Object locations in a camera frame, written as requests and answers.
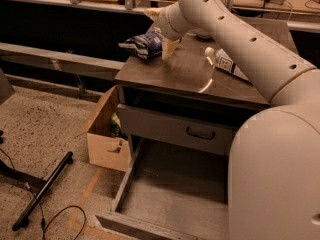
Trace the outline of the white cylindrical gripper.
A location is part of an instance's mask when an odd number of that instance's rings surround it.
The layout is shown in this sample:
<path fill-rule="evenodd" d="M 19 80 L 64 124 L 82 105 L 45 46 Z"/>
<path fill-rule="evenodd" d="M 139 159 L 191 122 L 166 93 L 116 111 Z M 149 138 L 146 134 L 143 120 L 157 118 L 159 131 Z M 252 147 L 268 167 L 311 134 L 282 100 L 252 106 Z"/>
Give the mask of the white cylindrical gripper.
<path fill-rule="evenodd" d="M 153 22 L 157 21 L 162 34 L 166 37 L 162 40 L 162 59 L 170 58 L 182 38 L 194 26 L 184 17 L 179 4 L 174 3 L 166 7 L 150 7 L 144 10 L 144 14 Z"/>

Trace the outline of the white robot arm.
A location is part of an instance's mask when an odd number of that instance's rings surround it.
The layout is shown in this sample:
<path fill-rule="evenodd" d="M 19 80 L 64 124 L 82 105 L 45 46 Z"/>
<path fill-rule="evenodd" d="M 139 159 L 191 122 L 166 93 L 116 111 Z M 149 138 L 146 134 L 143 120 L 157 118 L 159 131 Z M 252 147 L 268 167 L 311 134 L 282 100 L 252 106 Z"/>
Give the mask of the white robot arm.
<path fill-rule="evenodd" d="M 178 0 L 145 13 L 170 42 L 207 32 L 270 105 L 230 149 L 229 240 L 320 240 L 320 70 L 224 0 Z"/>

